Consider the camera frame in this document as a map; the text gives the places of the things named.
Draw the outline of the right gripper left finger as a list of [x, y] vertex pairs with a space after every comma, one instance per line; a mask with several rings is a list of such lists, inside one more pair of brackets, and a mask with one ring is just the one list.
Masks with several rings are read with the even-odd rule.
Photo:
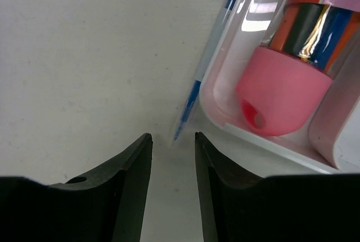
[[1, 178], [2, 241], [139, 241], [152, 137], [65, 183]]

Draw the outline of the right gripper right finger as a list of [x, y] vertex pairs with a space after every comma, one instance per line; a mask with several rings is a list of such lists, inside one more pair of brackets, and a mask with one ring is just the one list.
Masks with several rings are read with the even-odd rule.
[[359, 175], [262, 178], [201, 132], [195, 162], [205, 241], [358, 241]]

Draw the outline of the white compartment tray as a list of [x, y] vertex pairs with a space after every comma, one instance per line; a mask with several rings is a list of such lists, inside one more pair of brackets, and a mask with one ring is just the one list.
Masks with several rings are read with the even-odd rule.
[[316, 172], [359, 172], [359, 0], [229, 6], [200, 88], [207, 118]]

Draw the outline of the pink capped marker tube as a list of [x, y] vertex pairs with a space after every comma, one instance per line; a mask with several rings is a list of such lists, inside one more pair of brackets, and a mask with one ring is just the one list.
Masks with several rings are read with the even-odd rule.
[[359, 30], [359, 0], [285, 0], [235, 88], [250, 129], [300, 129], [329, 90]]

